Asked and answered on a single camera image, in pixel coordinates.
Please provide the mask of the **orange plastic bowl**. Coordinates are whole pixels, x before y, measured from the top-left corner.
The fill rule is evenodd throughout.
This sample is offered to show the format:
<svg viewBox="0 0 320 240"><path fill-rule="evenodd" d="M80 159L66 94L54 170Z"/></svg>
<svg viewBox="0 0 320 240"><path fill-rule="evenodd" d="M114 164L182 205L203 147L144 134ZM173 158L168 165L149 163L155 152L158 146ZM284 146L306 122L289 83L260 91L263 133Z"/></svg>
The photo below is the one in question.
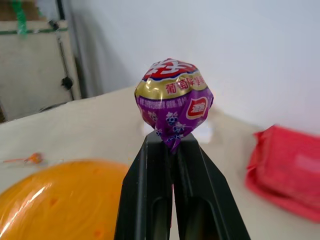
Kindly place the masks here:
<svg viewBox="0 0 320 240"><path fill-rule="evenodd" d="M114 240L128 167L103 160L61 163L0 193L0 240Z"/></svg>

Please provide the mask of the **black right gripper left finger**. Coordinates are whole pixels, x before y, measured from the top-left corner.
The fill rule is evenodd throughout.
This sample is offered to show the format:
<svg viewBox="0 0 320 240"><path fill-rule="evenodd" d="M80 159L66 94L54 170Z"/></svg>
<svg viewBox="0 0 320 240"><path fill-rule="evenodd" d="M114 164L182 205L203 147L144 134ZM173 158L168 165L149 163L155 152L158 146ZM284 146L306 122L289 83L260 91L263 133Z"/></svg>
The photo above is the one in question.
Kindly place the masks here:
<svg viewBox="0 0 320 240"><path fill-rule="evenodd" d="M152 132L122 182L114 240L169 240L172 206L169 150Z"/></svg>

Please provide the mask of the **red plastic snack packet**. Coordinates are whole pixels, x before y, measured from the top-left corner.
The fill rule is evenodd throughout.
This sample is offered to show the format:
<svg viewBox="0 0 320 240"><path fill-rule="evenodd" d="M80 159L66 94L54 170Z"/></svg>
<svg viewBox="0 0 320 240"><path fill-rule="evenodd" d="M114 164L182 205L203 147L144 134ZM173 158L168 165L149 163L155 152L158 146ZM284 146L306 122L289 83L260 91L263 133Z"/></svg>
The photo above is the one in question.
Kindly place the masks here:
<svg viewBox="0 0 320 240"><path fill-rule="evenodd" d="M320 223L320 135L279 125L255 132L245 185L271 203Z"/></svg>

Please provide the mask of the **beige cabinet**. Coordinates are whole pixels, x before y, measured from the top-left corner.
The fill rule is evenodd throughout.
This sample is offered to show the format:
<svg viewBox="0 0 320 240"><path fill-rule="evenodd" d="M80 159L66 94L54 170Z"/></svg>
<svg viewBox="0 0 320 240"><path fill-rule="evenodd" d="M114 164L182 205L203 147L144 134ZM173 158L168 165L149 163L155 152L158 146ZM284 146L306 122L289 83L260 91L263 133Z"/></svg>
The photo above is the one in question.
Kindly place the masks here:
<svg viewBox="0 0 320 240"><path fill-rule="evenodd" d="M29 32L17 34L17 22L0 21L0 108L7 121L81 98L68 24L58 24L73 95L62 86L63 60L48 22L29 21Z"/></svg>

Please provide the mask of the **purple lollipop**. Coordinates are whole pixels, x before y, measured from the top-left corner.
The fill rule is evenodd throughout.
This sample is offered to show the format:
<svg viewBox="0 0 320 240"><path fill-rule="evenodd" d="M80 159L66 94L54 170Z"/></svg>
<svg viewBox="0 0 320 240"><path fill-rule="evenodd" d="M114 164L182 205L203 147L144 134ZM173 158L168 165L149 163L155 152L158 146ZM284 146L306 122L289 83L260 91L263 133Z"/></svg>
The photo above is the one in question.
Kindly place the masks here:
<svg viewBox="0 0 320 240"><path fill-rule="evenodd" d="M152 64L134 97L143 120L171 152L207 119L214 101L199 69L173 58Z"/></svg>

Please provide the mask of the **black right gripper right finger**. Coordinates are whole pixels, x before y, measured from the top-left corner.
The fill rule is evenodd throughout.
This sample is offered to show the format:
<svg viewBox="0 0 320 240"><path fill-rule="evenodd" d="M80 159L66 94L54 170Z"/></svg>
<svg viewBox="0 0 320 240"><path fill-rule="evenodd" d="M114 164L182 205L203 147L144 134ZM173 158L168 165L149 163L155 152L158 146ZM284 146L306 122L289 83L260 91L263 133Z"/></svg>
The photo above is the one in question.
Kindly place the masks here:
<svg viewBox="0 0 320 240"><path fill-rule="evenodd" d="M225 176L194 136L172 165L179 240L251 240Z"/></svg>

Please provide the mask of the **orange wrapped lollipop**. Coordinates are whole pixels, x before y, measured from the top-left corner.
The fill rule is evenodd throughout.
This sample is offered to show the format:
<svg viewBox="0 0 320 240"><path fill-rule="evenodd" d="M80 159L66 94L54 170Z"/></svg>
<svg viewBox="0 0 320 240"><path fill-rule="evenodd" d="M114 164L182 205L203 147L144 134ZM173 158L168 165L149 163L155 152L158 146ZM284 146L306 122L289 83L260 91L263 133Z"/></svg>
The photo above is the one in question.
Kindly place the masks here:
<svg viewBox="0 0 320 240"><path fill-rule="evenodd" d="M33 153L27 158L15 158L15 159L7 159L3 160L3 163L32 163L32 164L40 164L43 161L43 157L40 153Z"/></svg>

